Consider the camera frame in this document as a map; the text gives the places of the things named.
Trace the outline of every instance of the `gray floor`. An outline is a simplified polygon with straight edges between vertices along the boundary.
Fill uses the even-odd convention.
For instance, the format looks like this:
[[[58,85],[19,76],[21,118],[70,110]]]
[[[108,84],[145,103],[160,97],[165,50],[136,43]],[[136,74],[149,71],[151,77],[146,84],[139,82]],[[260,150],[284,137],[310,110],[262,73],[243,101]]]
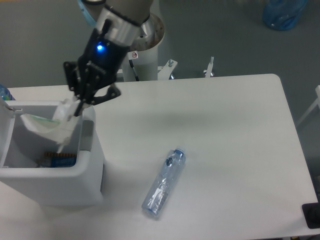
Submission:
[[[315,87],[320,85],[320,0],[309,0],[289,31],[263,24],[264,4],[155,0],[152,11],[165,24],[159,64],[178,61],[179,79],[202,77],[211,56],[218,77],[277,74],[296,121],[316,99]],[[76,0],[0,2],[0,20],[0,83],[7,87],[64,85],[62,63],[82,54],[92,31]],[[319,123],[300,133],[315,176],[320,175]]]

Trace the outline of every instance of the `clear plastic bottle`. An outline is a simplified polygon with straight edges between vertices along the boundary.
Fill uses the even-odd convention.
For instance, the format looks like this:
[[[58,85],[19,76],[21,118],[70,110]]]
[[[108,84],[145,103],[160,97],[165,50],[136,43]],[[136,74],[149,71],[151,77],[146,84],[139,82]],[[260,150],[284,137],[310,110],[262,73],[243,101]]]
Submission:
[[[308,0],[269,0],[262,15],[263,22],[275,30],[293,28]]]
[[[171,150],[162,165],[161,171],[155,178],[142,208],[157,216],[164,205],[169,193],[174,187],[177,178],[186,162],[185,151],[181,148]]]
[[[2,98],[5,101],[15,100],[15,98],[11,95],[10,91],[1,84],[0,84],[0,98]]]

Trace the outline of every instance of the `bin lid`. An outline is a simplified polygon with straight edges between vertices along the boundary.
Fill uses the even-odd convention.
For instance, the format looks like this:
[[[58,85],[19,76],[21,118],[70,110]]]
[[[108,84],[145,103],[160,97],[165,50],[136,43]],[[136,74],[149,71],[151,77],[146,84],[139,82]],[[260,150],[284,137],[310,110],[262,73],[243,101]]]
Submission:
[[[15,125],[15,112],[0,97],[0,168],[3,167]]]

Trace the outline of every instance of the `white bin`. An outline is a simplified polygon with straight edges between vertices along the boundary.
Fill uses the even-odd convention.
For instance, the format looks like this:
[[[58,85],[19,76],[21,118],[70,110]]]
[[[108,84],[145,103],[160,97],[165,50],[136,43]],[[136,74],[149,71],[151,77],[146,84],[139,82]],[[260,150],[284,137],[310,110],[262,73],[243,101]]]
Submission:
[[[0,104],[0,181],[41,205],[95,205],[101,193],[104,154],[95,129],[95,111],[89,107],[63,153],[77,153],[72,167],[38,168],[45,152],[56,152],[55,142],[28,131],[16,111]],[[58,101],[8,101],[11,107],[51,119]]]

